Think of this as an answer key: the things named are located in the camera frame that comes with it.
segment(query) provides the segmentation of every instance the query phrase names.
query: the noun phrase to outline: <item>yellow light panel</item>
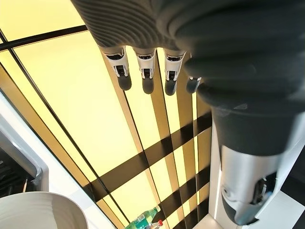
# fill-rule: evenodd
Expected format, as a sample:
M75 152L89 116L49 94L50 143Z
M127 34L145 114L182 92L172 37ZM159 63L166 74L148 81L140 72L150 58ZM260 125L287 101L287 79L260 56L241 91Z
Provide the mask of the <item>yellow light panel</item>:
M184 217L186 217L186 216L191 212L189 200L185 201L185 202L182 204L182 207L183 207Z
M113 213L116 215L116 217L121 221L121 223L124 225L124 227L128 226L128 221L123 216L121 211L118 209L118 207L115 205L114 201L111 199L109 195L105 196L103 200L106 202L106 204L110 207L110 209L113 211Z
M173 155L174 155L175 163L176 163L179 187L181 187L183 184L186 183L186 173L185 173L185 165L184 165L182 146L179 147L178 149L174 150Z
M200 204L200 195L199 195L199 191L196 192L196 195L197 195L197 205Z
M196 174L198 171L198 137L194 137L194 153L195 153L195 171Z
M137 154L103 58L89 32L15 51L99 176Z
M203 186L200 190L199 190L199 201L200 203L202 201L204 201L205 199L208 198L210 194L210 182L207 183L205 186Z
M204 130L198 135L198 167L199 171L211 163L211 134L212 128Z
M197 194L192 195L187 201L182 204L184 217L197 207Z
M40 118L45 122L46 126L51 130L57 140L65 148L70 157L78 165L84 175L93 181L96 176L92 173L90 168L87 166L81 155L75 149L71 141L68 139L66 134L63 132L61 127L55 121L53 116L50 114L49 110L43 104L42 100L39 98L37 93L34 91L33 87L26 79L25 75L22 73L21 69L14 61L9 51L0 52L0 62L3 64L15 84L19 87L23 95L35 109Z
M69 0L4 0L0 28L9 41L84 25Z
M197 119L197 93L192 94L193 120Z
M159 66L160 74L162 79L163 90L165 87L165 55L163 48L157 48L158 57L159 57ZM179 122L179 112L178 112L178 102L177 102L177 93L169 96L164 92L165 105L168 117L168 123L170 126L171 134L180 129Z
M129 72L132 79L132 87L126 91L129 107L139 132L144 149L160 141L160 135L156 116L153 109L152 98L142 89L142 77L139 70L137 57L133 49L126 47Z
M129 221L157 205L145 171L114 190L112 196Z
M178 223L179 223L179 218L178 218L178 213L177 211L174 211L169 217L166 218L168 222L168 226L170 229L173 229Z
M151 166L152 177L154 179L160 201L165 200L172 194L170 177L168 175L165 158L162 158Z

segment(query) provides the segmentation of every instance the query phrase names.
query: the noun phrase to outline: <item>robotic arm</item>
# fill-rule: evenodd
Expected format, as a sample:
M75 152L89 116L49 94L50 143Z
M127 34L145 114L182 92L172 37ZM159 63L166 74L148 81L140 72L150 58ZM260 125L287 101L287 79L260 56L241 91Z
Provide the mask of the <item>robotic arm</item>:
M132 85L125 45L136 52L147 94L153 92L156 47L165 51L168 95L176 90L185 51L191 53L186 89L197 90L212 108L225 211L238 225L257 221L305 111L304 1L72 2L123 90Z

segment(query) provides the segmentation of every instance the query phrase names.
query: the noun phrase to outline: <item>white wall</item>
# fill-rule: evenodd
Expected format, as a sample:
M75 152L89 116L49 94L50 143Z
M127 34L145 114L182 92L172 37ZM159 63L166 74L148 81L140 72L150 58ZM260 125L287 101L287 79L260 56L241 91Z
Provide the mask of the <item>white wall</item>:
M193 229L223 229L216 220L207 214Z

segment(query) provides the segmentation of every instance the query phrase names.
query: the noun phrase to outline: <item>bottle cap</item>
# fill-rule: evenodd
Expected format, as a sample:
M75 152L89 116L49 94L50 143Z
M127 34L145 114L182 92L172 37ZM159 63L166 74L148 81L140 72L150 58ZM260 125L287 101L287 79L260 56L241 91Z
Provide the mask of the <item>bottle cap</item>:
M157 211L161 211L161 208L159 207L159 205L156 206Z

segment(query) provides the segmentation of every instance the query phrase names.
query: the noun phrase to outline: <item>black ceiling frame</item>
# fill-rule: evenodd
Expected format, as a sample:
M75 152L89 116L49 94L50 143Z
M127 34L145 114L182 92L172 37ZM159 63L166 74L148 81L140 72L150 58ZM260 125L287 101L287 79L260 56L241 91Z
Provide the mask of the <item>black ceiling frame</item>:
M42 33L42 34L38 34L38 35L33 35L30 37L20 38L20 39L13 40L13 41L7 41L7 39L5 39L3 32L0 29L1 39L3 41L3 43L0 44L0 52L3 50L6 50L6 49L13 49L13 48L20 47L23 45L41 42L41 41L45 41L45 40L49 40L49 39L53 39L53 38L58 38L58 37L62 37L62 36L79 33L79 32L84 32L84 31L88 31L87 27L85 25L80 25L80 26L75 26L75 27L66 28L66 29L62 29L62 30L56 30L56 31L52 31L52 32L46 32L46 33Z

